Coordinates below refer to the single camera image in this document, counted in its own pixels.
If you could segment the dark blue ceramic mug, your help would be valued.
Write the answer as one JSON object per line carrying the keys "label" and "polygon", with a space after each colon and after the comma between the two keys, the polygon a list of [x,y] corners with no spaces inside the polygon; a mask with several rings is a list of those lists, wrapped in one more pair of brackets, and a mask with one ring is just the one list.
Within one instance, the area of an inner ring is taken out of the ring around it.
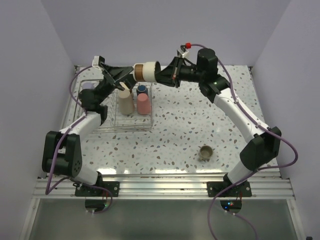
{"label": "dark blue ceramic mug", "polygon": [[137,95],[145,94],[145,95],[148,96],[149,94],[148,94],[148,88],[147,88],[147,86],[146,86],[146,85],[143,85],[143,84],[138,85],[137,88],[136,88],[136,94],[137,94]]}

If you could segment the beige plastic cup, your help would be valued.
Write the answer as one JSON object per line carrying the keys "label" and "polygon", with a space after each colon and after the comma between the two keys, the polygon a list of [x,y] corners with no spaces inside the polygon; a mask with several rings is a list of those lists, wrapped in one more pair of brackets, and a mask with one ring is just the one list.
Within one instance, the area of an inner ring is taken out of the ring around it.
{"label": "beige plastic cup", "polygon": [[118,108],[121,114],[130,115],[135,111],[133,95],[127,89],[118,93]]}

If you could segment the pink plastic cup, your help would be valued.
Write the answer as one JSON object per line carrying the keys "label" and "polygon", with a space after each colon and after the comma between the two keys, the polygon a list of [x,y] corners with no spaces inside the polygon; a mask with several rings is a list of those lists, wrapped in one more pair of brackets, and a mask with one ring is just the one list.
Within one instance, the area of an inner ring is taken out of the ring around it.
{"label": "pink plastic cup", "polygon": [[149,96],[145,93],[140,93],[137,96],[137,112],[140,115],[148,115],[151,112],[151,102]]}

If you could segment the steel wire dish rack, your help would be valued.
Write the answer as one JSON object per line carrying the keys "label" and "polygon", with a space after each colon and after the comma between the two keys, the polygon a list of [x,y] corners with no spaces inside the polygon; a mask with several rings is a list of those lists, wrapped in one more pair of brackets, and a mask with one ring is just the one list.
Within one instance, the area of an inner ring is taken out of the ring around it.
{"label": "steel wire dish rack", "polygon": [[[96,87],[100,79],[77,79],[73,87],[73,96],[80,102],[78,95],[82,90],[82,85],[84,83],[92,83]],[[137,111],[137,86],[141,85],[136,83],[132,89],[133,103],[134,103],[134,112],[132,114],[124,115],[119,111],[118,103],[118,93],[119,90],[116,89],[113,91],[103,102],[102,105],[108,107],[107,119],[105,122],[92,134],[102,134],[107,132],[125,132],[125,131],[144,131],[151,129],[153,126],[153,113],[152,108],[151,112],[146,115],[141,115]],[[148,88],[148,96],[150,99],[150,104],[152,105],[152,83],[143,83]],[[83,109],[76,104],[74,101],[70,103],[69,106],[69,121],[75,121],[83,114]]]}

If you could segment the small olive handled cup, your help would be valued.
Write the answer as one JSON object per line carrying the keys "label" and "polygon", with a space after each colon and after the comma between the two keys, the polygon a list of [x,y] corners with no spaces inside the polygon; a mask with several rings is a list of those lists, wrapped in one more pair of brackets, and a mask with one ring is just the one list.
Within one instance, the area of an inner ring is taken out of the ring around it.
{"label": "small olive handled cup", "polygon": [[208,145],[203,145],[198,151],[198,157],[200,161],[209,161],[213,156],[213,149]]}

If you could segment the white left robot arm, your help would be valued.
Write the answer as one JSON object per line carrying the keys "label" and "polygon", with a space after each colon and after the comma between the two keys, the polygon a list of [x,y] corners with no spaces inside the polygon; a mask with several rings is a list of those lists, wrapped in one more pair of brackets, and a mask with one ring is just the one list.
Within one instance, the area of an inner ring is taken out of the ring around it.
{"label": "white left robot arm", "polygon": [[83,110],[82,115],[71,125],[49,131],[45,136],[42,170],[49,174],[46,192],[52,190],[53,175],[65,176],[86,185],[92,196],[103,193],[104,184],[99,181],[99,172],[83,165],[82,141],[107,119],[108,107],[103,101],[115,90],[131,90],[136,81],[132,76],[132,66],[110,66],[100,62],[102,80],[94,88],[84,88],[78,94],[76,103]]}

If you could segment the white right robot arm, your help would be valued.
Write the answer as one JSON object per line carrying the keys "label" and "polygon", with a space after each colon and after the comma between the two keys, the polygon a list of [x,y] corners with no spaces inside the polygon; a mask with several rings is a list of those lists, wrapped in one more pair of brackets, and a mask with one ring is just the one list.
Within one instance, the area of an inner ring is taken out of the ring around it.
{"label": "white right robot arm", "polygon": [[154,80],[175,88],[179,88],[182,81],[197,83],[200,92],[239,129],[246,146],[239,154],[239,163],[225,175],[222,185],[227,196],[235,196],[246,178],[278,156],[282,133],[278,127],[269,127],[244,105],[234,91],[231,77],[218,73],[221,61],[213,49],[202,48],[197,52],[196,63],[185,63],[186,59],[181,56],[174,57],[164,69],[156,63]]}

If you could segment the lilac plastic cup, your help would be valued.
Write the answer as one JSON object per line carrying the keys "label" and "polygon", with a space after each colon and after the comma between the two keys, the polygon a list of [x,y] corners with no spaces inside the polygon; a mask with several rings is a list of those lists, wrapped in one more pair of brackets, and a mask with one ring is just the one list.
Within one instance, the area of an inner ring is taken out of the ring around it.
{"label": "lilac plastic cup", "polygon": [[83,90],[93,90],[95,88],[94,84],[91,83],[91,82],[85,82],[83,85],[82,85],[82,89]]}

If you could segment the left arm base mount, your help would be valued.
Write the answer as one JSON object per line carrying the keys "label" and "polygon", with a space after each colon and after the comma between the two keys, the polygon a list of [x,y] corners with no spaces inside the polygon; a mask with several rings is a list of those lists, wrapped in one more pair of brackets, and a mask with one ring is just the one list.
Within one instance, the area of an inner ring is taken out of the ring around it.
{"label": "left arm base mount", "polygon": [[74,182],[74,195],[76,197],[118,197],[120,191],[119,181],[98,181],[97,185],[87,185]]}

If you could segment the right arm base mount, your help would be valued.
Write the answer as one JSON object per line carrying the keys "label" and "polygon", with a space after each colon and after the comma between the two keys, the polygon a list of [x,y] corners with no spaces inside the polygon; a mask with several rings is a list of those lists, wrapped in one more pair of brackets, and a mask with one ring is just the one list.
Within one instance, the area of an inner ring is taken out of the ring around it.
{"label": "right arm base mount", "polygon": [[251,185],[247,180],[238,185],[229,184],[227,181],[208,181],[206,183],[206,190],[210,198],[236,198],[253,196]]}

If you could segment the aluminium rail table edge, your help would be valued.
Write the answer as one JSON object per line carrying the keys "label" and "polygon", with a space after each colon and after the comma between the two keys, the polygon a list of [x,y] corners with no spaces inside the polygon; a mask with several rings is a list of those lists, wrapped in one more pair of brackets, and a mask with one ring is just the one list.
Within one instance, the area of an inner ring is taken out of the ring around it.
{"label": "aluminium rail table edge", "polygon": [[[221,182],[223,172],[105,174],[103,180],[119,182],[119,200],[207,200],[207,182]],[[292,200],[292,184],[278,171],[258,172],[248,179],[251,200]]]}

